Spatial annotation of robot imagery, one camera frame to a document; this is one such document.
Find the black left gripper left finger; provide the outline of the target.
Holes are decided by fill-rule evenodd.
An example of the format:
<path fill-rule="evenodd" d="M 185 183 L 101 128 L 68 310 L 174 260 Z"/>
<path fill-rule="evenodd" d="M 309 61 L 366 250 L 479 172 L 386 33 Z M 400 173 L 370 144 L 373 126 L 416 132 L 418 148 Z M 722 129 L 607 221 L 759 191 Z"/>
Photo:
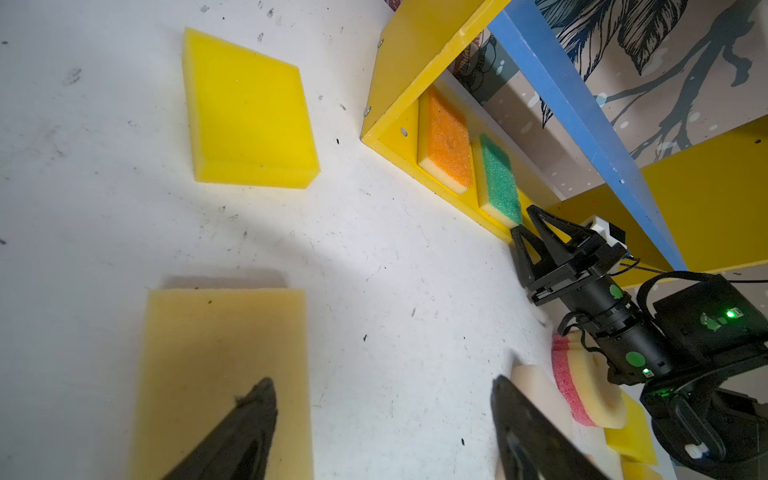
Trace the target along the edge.
<path fill-rule="evenodd" d="M 277 419 L 274 382 L 265 377 L 165 477 L 264 479 Z"/>

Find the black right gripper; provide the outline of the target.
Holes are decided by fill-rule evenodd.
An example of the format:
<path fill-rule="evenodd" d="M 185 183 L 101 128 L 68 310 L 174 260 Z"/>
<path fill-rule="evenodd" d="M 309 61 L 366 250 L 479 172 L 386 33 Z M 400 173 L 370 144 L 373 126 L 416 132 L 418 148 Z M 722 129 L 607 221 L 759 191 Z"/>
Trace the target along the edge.
<path fill-rule="evenodd" d="M 645 383 L 671 374 L 673 347 L 607 273 L 607 263 L 622 250 L 599 247 L 586 255 L 589 229 L 535 205 L 526 212 L 540 238 L 524 225 L 511 230 L 518 277 L 535 305 L 559 300 L 568 309 L 558 333 L 577 328 L 591 337 L 596 345 L 588 351 L 605 357 L 613 384 Z"/>

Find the orange scrub sponge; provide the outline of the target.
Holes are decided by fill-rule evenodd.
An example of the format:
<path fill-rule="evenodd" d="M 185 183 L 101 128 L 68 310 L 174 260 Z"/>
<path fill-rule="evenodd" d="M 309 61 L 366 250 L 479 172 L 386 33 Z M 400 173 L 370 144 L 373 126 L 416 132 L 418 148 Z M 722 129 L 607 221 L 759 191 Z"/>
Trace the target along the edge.
<path fill-rule="evenodd" d="M 419 98 L 417 165 L 456 195 L 472 185 L 465 117 L 434 86 Z"/>

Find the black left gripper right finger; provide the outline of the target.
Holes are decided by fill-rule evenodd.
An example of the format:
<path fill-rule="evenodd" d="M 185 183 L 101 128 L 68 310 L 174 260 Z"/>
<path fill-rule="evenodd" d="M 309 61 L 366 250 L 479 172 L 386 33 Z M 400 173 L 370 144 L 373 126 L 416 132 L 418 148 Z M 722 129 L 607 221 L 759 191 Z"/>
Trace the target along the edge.
<path fill-rule="evenodd" d="M 493 380 L 490 405 L 506 479 L 604 479 L 509 378 Z"/>

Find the smiley face sponge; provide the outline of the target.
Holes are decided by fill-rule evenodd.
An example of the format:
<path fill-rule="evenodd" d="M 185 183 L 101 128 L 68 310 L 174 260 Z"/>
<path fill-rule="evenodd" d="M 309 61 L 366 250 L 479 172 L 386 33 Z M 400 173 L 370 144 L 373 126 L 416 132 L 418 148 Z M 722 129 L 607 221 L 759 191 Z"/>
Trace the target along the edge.
<path fill-rule="evenodd" d="M 551 360 L 556 385 L 577 423 L 621 429 L 627 422 L 622 390 L 608 381 L 604 356 L 587 351 L 580 338 L 578 332 L 552 336 Z"/>

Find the green scrub sponge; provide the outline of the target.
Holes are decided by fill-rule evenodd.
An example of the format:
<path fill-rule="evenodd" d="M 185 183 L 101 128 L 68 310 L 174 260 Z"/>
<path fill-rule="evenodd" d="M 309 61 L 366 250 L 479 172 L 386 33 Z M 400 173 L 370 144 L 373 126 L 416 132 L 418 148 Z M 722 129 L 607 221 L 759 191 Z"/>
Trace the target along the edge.
<path fill-rule="evenodd" d="M 522 208 L 509 155 L 486 134 L 471 143 L 478 206 L 508 229 L 522 223 Z"/>

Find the light pink sponge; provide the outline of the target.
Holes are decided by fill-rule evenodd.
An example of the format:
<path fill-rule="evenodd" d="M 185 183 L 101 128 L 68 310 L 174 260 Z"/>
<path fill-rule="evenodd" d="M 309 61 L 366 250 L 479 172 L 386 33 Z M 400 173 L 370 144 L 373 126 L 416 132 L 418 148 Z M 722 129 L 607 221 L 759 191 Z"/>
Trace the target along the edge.
<path fill-rule="evenodd" d="M 518 365 L 512 369 L 511 376 L 507 378 L 572 443 L 573 420 L 571 410 L 553 380 L 540 367 L 534 365 Z M 600 470 L 592 457 L 581 453 Z M 500 460 L 497 463 L 495 477 L 506 479 L 502 472 Z"/>

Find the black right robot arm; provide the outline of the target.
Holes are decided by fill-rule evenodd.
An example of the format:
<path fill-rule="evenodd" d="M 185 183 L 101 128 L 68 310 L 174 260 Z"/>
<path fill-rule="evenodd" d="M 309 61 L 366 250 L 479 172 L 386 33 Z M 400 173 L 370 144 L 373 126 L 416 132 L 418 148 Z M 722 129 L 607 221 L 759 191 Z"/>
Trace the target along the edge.
<path fill-rule="evenodd" d="M 767 407 L 725 388 L 767 363 L 767 319 L 734 281 L 680 271 L 687 287 L 655 302 L 653 280 L 636 294 L 617 279 L 638 267 L 623 230 L 600 217 L 576 224 L 531 206 L 511 229 L 521 284 L 532 302 L 567 309 L 553 341 L 553 369 L 582 424 L 605 417 L 576 386 L 564 346 L 596 360 L 611 385 L 641 385 L 654 435 L 677 463 L 714 479 L 767 475 Z"/>

